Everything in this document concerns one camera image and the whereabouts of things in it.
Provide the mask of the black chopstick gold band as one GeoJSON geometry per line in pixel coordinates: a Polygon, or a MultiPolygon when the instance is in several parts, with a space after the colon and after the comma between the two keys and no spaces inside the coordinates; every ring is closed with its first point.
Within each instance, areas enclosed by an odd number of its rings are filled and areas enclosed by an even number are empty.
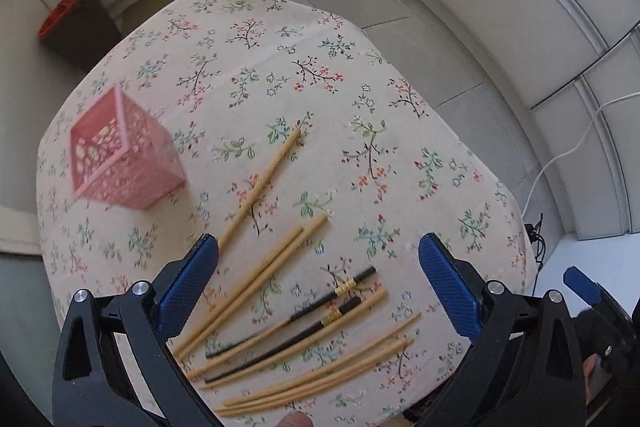
{"type": "MultiPolygon", "coordinates": [[[[341,283],[340,285],[337,285],[335,288],[332,289],[332,291],[329,291],[328,293],[326,293],[326,295],[323,295],[322,297],[314,301],[311,301],[311,303],[309,303],[309,305],[307,305],[305,308],[302,308],[296,311],[295,313],[293,313],[292,315],[290,315],[286,320],[283,321],[283,324],[288,325],[293,322],[296,322],[297,320],[301,319],[302,317],[306,317],[306,315],[311,314],[311,312],[316,311],[317,309],[323,307],[324,305],[327,305],[328,303],[333,303],[335,299],[340,298],[341,295],[348,293],[349,291],[354,289],[359,283],[363,282],[364,280],[367,280],[368,277],[370,277],[375,273],[376,273],[375,267],[373,265],[370,265],[370,267],[367,267],[366,269],[360,271],[354,277],[351,277],[346,282],[341,283]]],[[[220,348],[217,351],[207,352],[205,355],[205,358],[207,360],[216,358],[218,357],[218,355],[222,355],[223,353],[226,353],[232,350],[233,348],[238,347],[239,345],[242,345],[242,343],[247,343],[248,340],[253,339],[259,334],[262,334],[265,332],[267,332],[267,329],[263,329],[258,333],[249,335],[248,337],[245,337],[244,339],[241,339],[236,343],[230,343],[229,346],[220,348]]]]}
{"type": "Polygon", "coordinates": [[[248,369],[249,367],[253,367],[254,365],[259,364],[262,361],[268,360],[268,359],[274,357],[275,355],[278,355],[280,352],[288,349],[289,347],[293,347],[293,346],[297,345],[297,343],[301,343],[303,340],[311,337],[315,333],[318,333],[318,332],[322,331],[322,329],[325,329],[326,326],[329,326],[330,324],[332,324],[336,320],[340,319],[346,313],[348,313],[348,312],[352,311],[353,309],[357,308],[360,305],[360,303],[362,303],[362,299],[360,297],[358,297],[358,296],[352,297],[352,299],[349,299],[348,301],[346,301],[346,303],[344,303],[344,305],[341,305],[338,308],[336,308],[333,311],[331,311],[329,314],[326,314],[326,316],[322,317],[321,320],[312,323],[310,326],[308,326],[306,329],[304,329],[300,333],[296,334],[295,336],[291,337],[288,340],[285,340],[284,343],[280,343],[280,345],[277,345],[276,347],[272,348],[271,350],[263,353],[262,355],[259,355],[259,357],[251,359],[250,361],[247,361],[247,362],[241,364],[240,366],[235,367],[235,369],[230,369],[230,371],[224,372],[224,373],[222,373],[220,375],[217,375],[215,377],[206,378],[204,383],[205,384],[216,383],[216,381],[220,381],[221,379],[224,379],[224,378],[226,378],[228,376],[231,376],[231,375],[234,375],[236,373],[242,372],[242,371],[244,371],[244,369],[248,369]]]}

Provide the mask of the pink perforated utensil holder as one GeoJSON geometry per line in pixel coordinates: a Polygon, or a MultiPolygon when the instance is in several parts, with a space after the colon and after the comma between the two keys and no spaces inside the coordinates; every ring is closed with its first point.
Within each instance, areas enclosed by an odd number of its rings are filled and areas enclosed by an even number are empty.
{"type": "Polygon", "coordinates": [[[118,84],[70,128],[73,196],[145,210],[186,183],[171,134],[118,84]]]}

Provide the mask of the floral tablecloth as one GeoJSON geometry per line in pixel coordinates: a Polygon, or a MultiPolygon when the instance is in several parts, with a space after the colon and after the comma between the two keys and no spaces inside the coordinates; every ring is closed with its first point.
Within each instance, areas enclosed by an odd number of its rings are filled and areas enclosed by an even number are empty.
{"type": "Polygon", "coordinates": [[[302,376],[381,337],[413,339],[370,372],[297,403],[318,426],[377,426],[454,373],[469,343],[442,311],[418,244],[438,235],[486,280],[524,291],[533,253],[506,179],[452,131],[356,26],[292,0],[177,0],[107,54],[39,145],[37,204],[58,317],[152,280],[203,233],[220,235],[291,131],[302,135],[232,237],[190,317],[195,329],[294,225],[328,220],[193,351],[280,323],[373,265],[385,297],[285,361],[204,393],[211,407],[302,376]],[[146,211],[73,196],[70,128],[118,84],[171,134],[186,184],[146,211]]]}

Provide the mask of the brown bin with orange rim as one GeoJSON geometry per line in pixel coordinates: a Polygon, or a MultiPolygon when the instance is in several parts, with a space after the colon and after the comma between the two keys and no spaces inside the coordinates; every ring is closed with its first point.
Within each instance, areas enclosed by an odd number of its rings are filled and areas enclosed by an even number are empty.
{"type": "Polygon", "coordinates": [[[88,74],[122,34],[101,0],[61,0],[38,31],[39,42],[88,74]]]}

